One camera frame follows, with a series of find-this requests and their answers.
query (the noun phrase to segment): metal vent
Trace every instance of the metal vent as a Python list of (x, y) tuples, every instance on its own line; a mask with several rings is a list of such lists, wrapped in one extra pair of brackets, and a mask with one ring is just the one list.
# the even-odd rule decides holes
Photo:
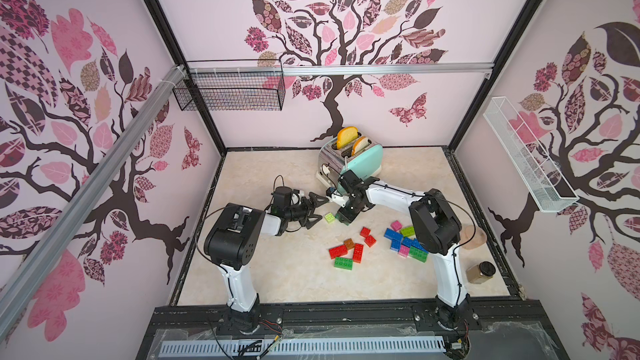
[[(230, 355), (237, 355), (242, 348), (255, 340), (220, 340), (220, 345)], [(258, 354), (273, 340), (261, 344), (247, 354)], [(444, 352), (441, 336), (400, 336), (379, 338), (295, 338), (284, 339), (269, 353), (280, 355), (301, 354), (378, 354), (378, 353), (427, 353)], [(159, 357), (224, 356), (215, 340), (165, 341)]]

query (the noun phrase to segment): lime green lego brick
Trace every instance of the lime green lego brick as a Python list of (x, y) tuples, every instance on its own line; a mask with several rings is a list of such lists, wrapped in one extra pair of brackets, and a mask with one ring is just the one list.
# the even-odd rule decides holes
[(344, 257), (336, 257), (333, 266), (335, 268), (344, 268), (345, 270), (350, 270), (353, 268), (353, 260), (345, 259)]
[(420, 260), (421, 262), (425, 262), (427, 261), (427, 252), (423, 252), (420, 249), (418, 249), (417, 247), (412, 247), (409, 250), (409, 256), (411, 256), (412, 258), (416, 259), (416, 260)]
[(404, 236), (405, 238), (407, 236), (414, 236), (415, 235), (415, 231), (413, 230), (413, 226), (409, 226), (406, 228), (402, 228), (400, 230), (400, 233), (402, 234), (402, 236)]

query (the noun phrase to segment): wall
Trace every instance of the wall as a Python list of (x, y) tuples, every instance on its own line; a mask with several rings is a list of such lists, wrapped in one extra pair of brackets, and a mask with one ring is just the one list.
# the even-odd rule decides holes
[(482, 116), (457, 151), (572, 359), (640, 353), (639, 46), (640, 0), (548, 0), (492, 92), (522, 112), (578, 205), (539, 212)]
[[(0, 19), (3, 286), (172, 61), (141, 0), (1, 0)], [(171, 98), (0, 357), (133, 358), (168, 301), (218, 161), (197, 113)]]
[[(188, 60), (304, 66), (492, 62), (525, 0), (160, 1)], [(318, 147), (350, 124), (385, 145), (442, 145), (484, 76), (403, 77), (291, 78), (281, 112), (212, 116), (228, 146)]]

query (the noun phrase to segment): white wire basket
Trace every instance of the white wire basket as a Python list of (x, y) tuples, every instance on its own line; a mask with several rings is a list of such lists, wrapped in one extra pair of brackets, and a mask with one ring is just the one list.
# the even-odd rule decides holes
[(556, 213), (580, 199), (547, 149), (506, 97), (492, 98), (484, 111), (484, 118), (507, 151), (541, 212)]

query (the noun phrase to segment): wire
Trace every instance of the wire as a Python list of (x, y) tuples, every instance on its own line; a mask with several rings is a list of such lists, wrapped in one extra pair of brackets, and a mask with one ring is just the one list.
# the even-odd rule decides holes
[[(429, 194), (418, 195), (418, 194), (415, 194), (413, 192), (405, 192), (404, 190), (393, 188), (393, 187), (390, 187), (388, 185), (380, 185), (379, 183), (373, 183), (372, 185), (376, 185), (376, 186), (379, 186), (379, 187), (382, 187), (382, 188), (385, 188), (385, 189), (387, 189), (387, 188), (388, 189), (393, 189), (393, 190), (396, 190), (398, 192), (402, 192), (402, 193), (404, 193), (406, 195), (411, 195), (411, 196), (433, 197), (434, 199), (442, 200), (442, 201), (447, 202), (449, 204), (453, 204), (455, 207), (458, 207), (460, 210), (465, 212), (468, 215), (469, 219), (471, 220), (471, 223), (474, 225), (474, 233), (473, 233), (473, 235), (471, 235), (471, 238), (469, 238), (465, 243), (459, 244), (458, 246), (455, 246), (453, 248), (453, 250), (451, 251), (453, 256), (457, 256), (457, 253), (456, 253), (457, 248), (459, 248), (460, 246), (464, 246), (464, 245), (468, 244), (476, 236), (476, 221), (474, 220), (473, 217), (471, 217), (471, 214), (469, 214), (468, 211), (466, 211), (464, 208), (462, 208), (462, 206), (460, 206), (457, 203), (453, 203), (451, 201), (448, 201), (446, 199), (443, 199), (441, 197), (437, 197), (437, 196), (434, 196), (434, 195), (429, 195)], [(460, 276), (458, 275), (458, 268), (456, 267), (455, 260), (453, 261), (453, 271), (455, 271), (456, 279), (458, 280), (458, 298), (456, 299), (456, 305), (453, 307), (453, 310), (455, 311), (455, 310), (458, 309), (458, 305), (459, 305), (458, 301), (460, 300), (460, 294), (462, 293), (462, 282), (460, 281)]]

